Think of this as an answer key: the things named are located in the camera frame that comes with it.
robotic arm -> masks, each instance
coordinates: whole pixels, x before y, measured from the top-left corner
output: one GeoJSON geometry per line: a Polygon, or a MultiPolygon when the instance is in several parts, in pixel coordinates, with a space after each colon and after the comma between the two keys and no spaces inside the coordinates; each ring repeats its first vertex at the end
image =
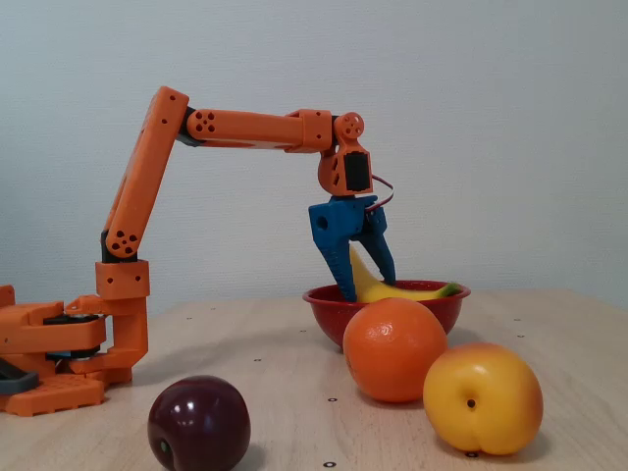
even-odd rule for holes
{"type": "Polygon", "coordinates": [[[280,149],[320,153],[318,180],[332,195],[309,208],[314,241],[342,294],[356,298],[349,241],[361,242],[387,283],[394,264],[384,240],[386,219],[373,191],[370,155],[358,142],[356,113],[298,110],[287,116],[193,109],[168,87],[154,95],[101,234],[96,292],[63,302],[16,305],[0,287],[0,410],[18,415],[97,404],[104,389],[131,380],[131,367],[148,350],[148,262],[137,257],[176,140],[188,146],[280,149]],[[104,318],[113,318],[114,345],[104,318]]]}
{"type": "Polygon", "coordinates": [[[348,242],[360,241],[394,283],[394,264],[384,230],[382,209],[366,211],[377,199],[355,198],[373,191],[369,152],[358,142],[364,121],[357,113],[334,117],[329,111],[298,110],[287,116],[238,111],[196,110],[189,98],[162,87],[148,108],[102,234],[103,263],[137,260],[175,140],[189,146],[281,149],[320,152],[318,180],[332,195],[329,203],[310,207],[316,245],[349,301],[356,298],[348,242]]]}

orange robotic arm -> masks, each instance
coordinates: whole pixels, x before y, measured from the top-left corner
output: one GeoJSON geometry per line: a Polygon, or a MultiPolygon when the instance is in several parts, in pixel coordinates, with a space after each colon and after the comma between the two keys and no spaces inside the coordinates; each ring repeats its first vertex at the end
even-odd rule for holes
{"type": "Polygon", "coordinates": [[[176,140],[189,146],[320,152],[323,189],[339,197],[372,192],[370,155],[358,142],[364,122],[355,113],[334,117],[329,111],[299,110],[272,116],[195,110],[188,101],[161,87],[150,103],[101,235],[98,295],[81,296],[65,307],[61,302],[16,305],[13,288],[0,288],[5,333],[0,380],[3,371],[15,376],[25,370],[36,372],[41,382],[32,391],[0,395],[0,410],[32,415],[95,404],[104,399],[106,386],[131,380],[131,367],[148,350],[149,271],[137,251],[176,140]],[[95,354],[104,341],[106,316],[113,318],[114,345],[95,354]]]}
{"type": "Polygon", "coordinates": [[[103,262],[136,259],[175,140],[190,146],[320,152],[319,182],[327,192],[351,196],[373,190],[370,156],[357,141],[364,122],[356,113],[334,118],[329,111],[299,110],[273,116],[195,110],[188,101],[168,87],[153,97],[105,224],[103,262]]]}

banana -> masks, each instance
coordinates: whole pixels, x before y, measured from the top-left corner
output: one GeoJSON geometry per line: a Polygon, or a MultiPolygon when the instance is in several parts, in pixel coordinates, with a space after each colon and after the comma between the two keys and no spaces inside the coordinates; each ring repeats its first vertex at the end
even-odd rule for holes
{"type": "Polygon", "coordinates": [[[461,291],[460,285],[456,283],[449,283],[440,289],[431,291],[391,287],[371,275],[371,272],[366,268],[366,265],[364,265],[357,251],[352,246],[349,247],[349,257],[358,302],[375,302],[387,297],[404,297],[413,301],[426,301],[428,299],[451,296],[461,291]]]}

dark red plum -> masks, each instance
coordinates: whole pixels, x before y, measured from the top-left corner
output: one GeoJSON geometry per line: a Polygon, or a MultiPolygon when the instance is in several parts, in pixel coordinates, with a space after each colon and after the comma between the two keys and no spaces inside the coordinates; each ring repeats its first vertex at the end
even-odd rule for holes
{"type": "Polygon", "coordinates": [[[230,471],[251,437],[239,391],[214,376],[193,376],[162,391],[148,415],[148,441],[170,471],[230,471]]]}

nectarine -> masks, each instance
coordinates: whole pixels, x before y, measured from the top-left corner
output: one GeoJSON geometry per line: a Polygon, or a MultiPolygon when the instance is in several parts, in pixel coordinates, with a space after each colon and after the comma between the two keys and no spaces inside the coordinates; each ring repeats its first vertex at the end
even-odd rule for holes
{"type": "Polygon", "coordinates": [[[492,343],[451,348],[425,379],[423,403],[436,433],[463,451],[511,454],[539,431],[539,381],[517,354],[492,343]]]}

